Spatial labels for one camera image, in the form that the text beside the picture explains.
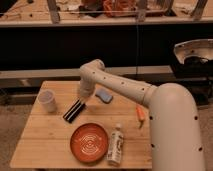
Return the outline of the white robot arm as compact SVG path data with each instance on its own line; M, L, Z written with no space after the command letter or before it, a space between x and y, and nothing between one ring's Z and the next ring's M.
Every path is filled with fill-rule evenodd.
M206 171L198 110L185 87L112 75L99 59L82 65L79 74L79 97L88 99L100 84L149 109L152 171Z

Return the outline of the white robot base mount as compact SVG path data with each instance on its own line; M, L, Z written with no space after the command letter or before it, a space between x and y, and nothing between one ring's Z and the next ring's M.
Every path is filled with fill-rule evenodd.
M187 58L198 57L205 62L213 60L213 39L195 39L174 45L173 52L180 64Z

